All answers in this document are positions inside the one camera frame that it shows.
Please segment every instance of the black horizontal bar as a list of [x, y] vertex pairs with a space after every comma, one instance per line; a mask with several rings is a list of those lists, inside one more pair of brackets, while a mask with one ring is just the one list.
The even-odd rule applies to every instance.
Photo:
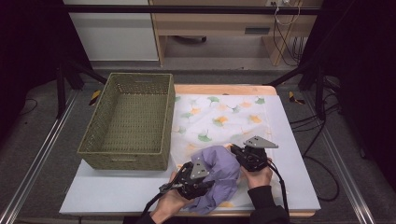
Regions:
[[[46, 9], [60, 9], [75, 13], [184, 13], [184, 14], [262, 14], [274, 15], [276, 7], [224, 6], [126, 6], [126, 5], [46, 5]], [[276, 15], [319, 15], [341, 13], [341, 10], [321, 7], [280, 7]]]

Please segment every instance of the wicker basket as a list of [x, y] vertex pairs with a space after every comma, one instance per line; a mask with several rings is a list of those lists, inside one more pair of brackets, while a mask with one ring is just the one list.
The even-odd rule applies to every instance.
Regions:
[[111, 74], [78, 155], [102, 170], [166, 170], [175, 87], [171, 74]]

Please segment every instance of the wooden desk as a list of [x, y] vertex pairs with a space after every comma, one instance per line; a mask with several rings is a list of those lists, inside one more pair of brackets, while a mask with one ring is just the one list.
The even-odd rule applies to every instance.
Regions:
[[[266, 114], [272, 128], [274, 142], [279, 148], [273, 152], [276, 166], [286, 183], [288, 205], [292, 217], [310, 217], [320, 209], [303, 159], [295, 142], [283, 106], [273, 87], [249, 85], [176, 85], [177, 94], [260, 95], [268, 104]], [[170, 157], [165, 172], [156, 171], [100, 171], [93, 170], [85, 161], [64, 199], [60, 213], [75, 216], [130, 216], [139, 215], [146, 203], [158, 193], [158, 187], [169, 180], [176, 164]], [[238, 188], [239, 198], [248, 199], [246, 189]], [[210, 216], [248, 216], [252, 204], [236, 207], [218, 207]], [[180, 216], [196, 216], [181, 211]]]
[[[290, 0], [291, 6], [320, 7], [323, 0]], [[243, 7], [269, 7], [270, 0], [149, 0], [151, 5], [157, 6], [243, 6]], [[270, 55], [273, 65], [278, 65], [281, 53], [285, 52], [286, 45], [280, 33], [289, 43], [292, 36], [308, 37], [316, 16], [299, 16], [291, 25], [278, 25], [280, 33], [275, 32], [276, 48], [274, 43], [274, 15], [226, 15], [226, 14], [161, 14], [151, 15], [153, 20], [154, 33], [157, 40], [157, 50], [159, 52], [160, 63], [163, 64], [164, 53], [166, 51], [166, 39], [169, 35], [183, 36], [211, 36], [211, 35], [258, 35], [262, 36], [262, 41]], [[293, 16], [277, 16], [281, 23], [287, 24], [294, 20]], [[247, 28], [264, 28], [260, 34], [246, 33]]]

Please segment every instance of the purple towel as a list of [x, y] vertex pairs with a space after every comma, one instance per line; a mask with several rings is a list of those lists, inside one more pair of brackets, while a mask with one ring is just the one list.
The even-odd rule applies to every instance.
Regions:
[[219, 204], [230, 200], [236, 193], [236, 180], [239, 178], [240, 165], [234, 155], [222, 146], [204, 148], [191, 156], [192, 162], [202, 161], [209, 176], [204, 180], [215, 180], [210, 191], [187, 205], [190, 212], [201, 215], [213, 211]]

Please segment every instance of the white cabinet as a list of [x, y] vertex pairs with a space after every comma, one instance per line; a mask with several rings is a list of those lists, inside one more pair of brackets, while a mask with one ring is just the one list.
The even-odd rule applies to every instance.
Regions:
[[[147, 0], [64, 0], [67, 5], [148, 5]], [[90, 61], [158, 61], [148, 13], [70, 13]]]

